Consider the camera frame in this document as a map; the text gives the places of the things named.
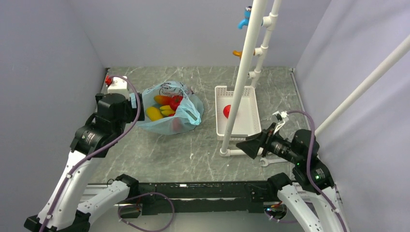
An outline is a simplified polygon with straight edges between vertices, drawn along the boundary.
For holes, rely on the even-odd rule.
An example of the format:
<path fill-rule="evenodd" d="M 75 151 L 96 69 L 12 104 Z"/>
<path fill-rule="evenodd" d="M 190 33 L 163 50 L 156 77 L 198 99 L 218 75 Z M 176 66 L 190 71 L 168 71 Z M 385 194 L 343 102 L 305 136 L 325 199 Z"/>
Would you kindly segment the blue printed plastic bag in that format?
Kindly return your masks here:
<path fill-rule="evenodd" d="M 202 101 L 192 88 L 177 81 L 166 81 L 142 93 L 146 119 L 136 125 L 149 132 L 174 135 L 200 125 L 204 112 Z"/>

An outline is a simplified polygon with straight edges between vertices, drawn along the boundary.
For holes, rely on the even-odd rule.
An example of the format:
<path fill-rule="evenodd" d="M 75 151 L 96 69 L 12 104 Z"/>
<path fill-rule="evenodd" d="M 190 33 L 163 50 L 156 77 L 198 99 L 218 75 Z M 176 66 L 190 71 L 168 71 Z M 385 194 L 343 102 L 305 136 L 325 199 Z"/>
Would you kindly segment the red fake tomato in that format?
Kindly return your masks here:
<path fill-rule="evenodd" d="M 169 101 L 170 108 L 173 111 L 176 111 L 182 100 L 183 100 L 183 96 L 180 96 L 180 95 L 173 96 L 171 100 Z"/>

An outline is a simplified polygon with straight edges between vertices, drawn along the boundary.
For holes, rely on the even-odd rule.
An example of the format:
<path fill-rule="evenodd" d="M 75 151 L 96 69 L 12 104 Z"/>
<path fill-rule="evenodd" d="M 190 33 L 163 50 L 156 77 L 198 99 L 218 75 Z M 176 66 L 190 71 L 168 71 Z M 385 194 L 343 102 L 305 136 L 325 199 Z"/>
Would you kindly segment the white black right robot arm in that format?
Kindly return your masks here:
<path fill-rule="evenodd" d="M 272 153 L 294 164 L 294 178 L 310 198 L 314 209 L 310 209 L 299 195 L 296 186 L 283 173 L 268 179 L 268 198 L 284 203 L 306 232 L 348 231 L 330 171 L 317 158 L 319 144 L 314 132 L 297 130 L 292 140 L 288 141 L 275 131 L 275 126 L 273 123 L 269 128 L 247 137 L 236 146 L 252 159 L 261 151 L 262 154 Z"/>

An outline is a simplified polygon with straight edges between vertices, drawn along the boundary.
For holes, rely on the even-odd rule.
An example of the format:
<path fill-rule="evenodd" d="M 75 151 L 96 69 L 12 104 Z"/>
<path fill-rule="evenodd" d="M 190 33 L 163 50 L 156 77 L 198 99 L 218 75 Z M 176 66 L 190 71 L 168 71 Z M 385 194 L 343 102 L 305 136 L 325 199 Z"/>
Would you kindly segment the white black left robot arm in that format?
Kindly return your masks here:
<path fill-rule="evenodd" d="M 130 97 L 97 94 L 96 101 L 97 111 L 75 133 L 65 169 L 52 196 L 39 214 L 26 219 L 24 227 L 29 231 L 87 232 L 112 205 L 138 199 L 138 180 L 121 174 L 111 187 L 80 202 L 91 176 L 108 153 L 106 146 L 118 142 L 127 123 L 145 119 L 141 93 L 132 93 Z"/>

